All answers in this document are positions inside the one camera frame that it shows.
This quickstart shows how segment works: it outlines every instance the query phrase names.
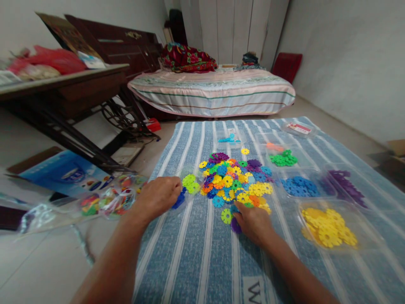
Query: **plastic bag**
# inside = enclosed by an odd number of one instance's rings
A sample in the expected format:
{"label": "plastic bag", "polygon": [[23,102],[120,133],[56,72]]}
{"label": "plastic bag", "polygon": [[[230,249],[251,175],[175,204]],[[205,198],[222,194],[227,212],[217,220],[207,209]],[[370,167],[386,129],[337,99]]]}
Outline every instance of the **plastic bag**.
{"label": "plastic bag", "polygon": [[117,220],[131,208],[146,182],[147,178],[142,175],[120,175],[109,187],[80,200],[81,214],[101,214],[108,220]]}
{"label": "plastic bag", "polygon": [[49,65],[27,65],[17,76],[23,81],[41,80],[59,76],[60,73]]}
{"label": "plastic bag", "polygon": [[49,205],[40,204],[28,211],[21,219],[19,233],[32,234],[68,226],[95,217],[83,217],[78,213],[61,213]]}
{"label": "plastic bag", "polygon": [[73,74],[84,71],[86,65],[79,57],[65,49],[47,49],[41,46],[34,46],[36,55],[28,58],[18,58],[9,67],[8,70],[18,74],[20,70],[28,64],[32,65],[49,65],[57,70],[61,75]]}

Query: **right hand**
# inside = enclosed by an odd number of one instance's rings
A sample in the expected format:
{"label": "right hand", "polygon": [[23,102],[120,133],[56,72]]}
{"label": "right hand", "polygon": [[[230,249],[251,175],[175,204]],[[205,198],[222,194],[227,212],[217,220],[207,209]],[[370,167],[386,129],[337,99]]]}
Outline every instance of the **right hand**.
{"label": "right hand", "polygon": [[275,234],[271,225],[269,214],[262,208],[248,208],[243,203],[236,201],[240,213],[233,216],[238,221],[243,233],[256,245],[263,247]]}

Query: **wardrobe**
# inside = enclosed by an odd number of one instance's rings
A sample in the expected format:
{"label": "wardrobe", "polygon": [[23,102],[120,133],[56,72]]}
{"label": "wardrobe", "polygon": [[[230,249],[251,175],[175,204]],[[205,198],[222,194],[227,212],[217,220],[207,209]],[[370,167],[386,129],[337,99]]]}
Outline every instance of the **wardrobe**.
{"label": "wardrobe", "polygon": [[283,28],[289,0],[181,0],[188,45],[219,64],[239,64],[256,52],[268,70]]}

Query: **headboard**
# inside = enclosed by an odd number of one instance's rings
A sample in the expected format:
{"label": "headboard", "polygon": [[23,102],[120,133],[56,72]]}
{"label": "headboard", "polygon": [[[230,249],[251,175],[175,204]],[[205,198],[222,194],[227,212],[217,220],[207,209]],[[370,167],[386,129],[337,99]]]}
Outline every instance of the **headboard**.
{"label": "headboard", "polygon": [[129,63],[127,80],[159,69],[162,45],[153,33],[118,27],[65,15],[85,41],[106,63]]}

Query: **striped blanket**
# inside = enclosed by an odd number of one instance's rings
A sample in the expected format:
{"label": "striped blanket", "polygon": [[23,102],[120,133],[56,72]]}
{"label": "striped blanket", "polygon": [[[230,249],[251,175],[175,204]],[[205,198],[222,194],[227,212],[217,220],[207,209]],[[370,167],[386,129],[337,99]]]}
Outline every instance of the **striped blanket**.
{"label": "striped blanket", "polygon": [[219,68],[205,74],[159,70],[135,77],[128,87],[161,111],[193,117],[275,114],[295,99],[289,82],[263,70]]}
{"label": "striped blanket", "polygon": [[[306,117],[294,119],[313,125]],[[281,134],[282,119],[180,122],[151,179],[176,174],[218,151],[217,132],[225,128],[247,135],[249,158],[263,162],[254,136]],[[380,250],[334,255],[303,238],[296,204],[271,195],[271,220],[300,260],[342,303],[403,303],[405,299],[405,195],[338,141],[319,130],[313,139],[296,138],[312,166],[348,163],[372,183],[366,197],[385,199],[393,212],[366,218],[385,239]],[[239,151],[232,158],[246,157]],[[145,232],[136,271],[136,303],[289,303],[290,293],[267,256],[221,220],[221,209],[197,194],[182,213],[163,214]]]}

